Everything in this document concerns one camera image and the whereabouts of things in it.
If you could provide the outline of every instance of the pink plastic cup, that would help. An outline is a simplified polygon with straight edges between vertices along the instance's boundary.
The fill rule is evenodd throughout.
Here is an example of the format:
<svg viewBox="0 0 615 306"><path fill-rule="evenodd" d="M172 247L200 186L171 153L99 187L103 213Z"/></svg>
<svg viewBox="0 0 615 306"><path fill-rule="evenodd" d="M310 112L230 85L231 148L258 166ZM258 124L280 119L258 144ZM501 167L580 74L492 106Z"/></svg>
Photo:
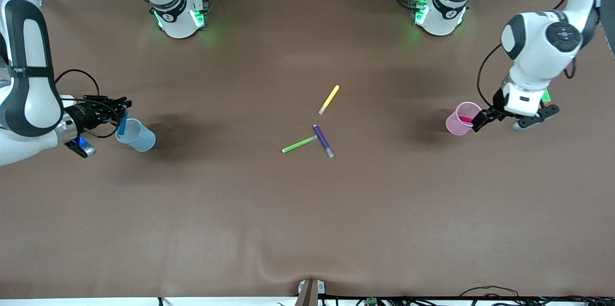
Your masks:
<svg viewBox="0 0 615 306"><path fill-rule="evenodd" d="M446 129L453 135L465 135L472 129L472 119L480 112L478 104L463 102L446 118Z"/></svg>

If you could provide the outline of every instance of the cup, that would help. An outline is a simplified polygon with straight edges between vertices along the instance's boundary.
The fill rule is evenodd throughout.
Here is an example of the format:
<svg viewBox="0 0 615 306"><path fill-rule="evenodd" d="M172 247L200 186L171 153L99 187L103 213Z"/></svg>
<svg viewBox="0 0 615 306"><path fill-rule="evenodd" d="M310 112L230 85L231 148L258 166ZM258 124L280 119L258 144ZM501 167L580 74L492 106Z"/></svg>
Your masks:
<svg viewBox="0 0 615 306"><path fill-rule="evenodd" d="M127 119L123 135L116 132L116 139L139 152L148 151L156 143L156 135L137 119Z"/></svg>
<svg viewBox="0 0 615 306"><path fill-rule="evenodd" d="M453 135L465 135L472 129L472 119L481 111L478 104L463 102L446 118L446 129Z"/></svg>

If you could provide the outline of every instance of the brown table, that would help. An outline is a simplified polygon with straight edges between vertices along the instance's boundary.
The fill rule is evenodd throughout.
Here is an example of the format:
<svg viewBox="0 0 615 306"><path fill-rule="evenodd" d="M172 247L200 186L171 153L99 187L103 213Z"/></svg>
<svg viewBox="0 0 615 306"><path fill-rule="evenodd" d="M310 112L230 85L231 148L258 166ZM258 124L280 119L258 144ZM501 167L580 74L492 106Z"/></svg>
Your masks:
<svg viewBox="0 0 615 306"><path fill-rule="evenodd" d="M471 0L430 37L393 0L216 0L207 32L178 41L141 0L44 0L57 72L128 96L158 144L93 140L88 160L59 147L2 168L0 297L288 295L307 277L346 295L614 295L601 30L550 88L556 118L443 131L479 102L510 17L558 1ZM510 64L486 66L489 97ZM59 88L92 92L78 74ZM317 143L280 152L315 123L334 159Z"/></svg>

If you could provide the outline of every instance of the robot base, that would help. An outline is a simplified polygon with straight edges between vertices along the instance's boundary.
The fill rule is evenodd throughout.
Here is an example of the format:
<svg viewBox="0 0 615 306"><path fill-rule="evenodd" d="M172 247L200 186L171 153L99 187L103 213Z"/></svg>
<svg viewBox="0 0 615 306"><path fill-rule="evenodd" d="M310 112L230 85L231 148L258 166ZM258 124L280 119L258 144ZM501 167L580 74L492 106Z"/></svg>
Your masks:
<svg viewBox="0 0 615 306"><path fill-rule="evenodd" d="M175 22L167 22L164 17L158 17L158 26L169 37L183 39L191 37L198 30L206 30L207 16L209 15L209 0L186 0L186 8L181 12Z"/></svg>
<svg viewBox="0 0 615 306"><path fill-rule="evenodd" d="M446 36L452 33L457 25L461 24L463 14L466 12L465 8L460 13L450 11L455 16L452 19L445 19L442 13L433 7L432 0L410 0L410 6L416 8L410 12L414 24L434 36Z"/></svg>

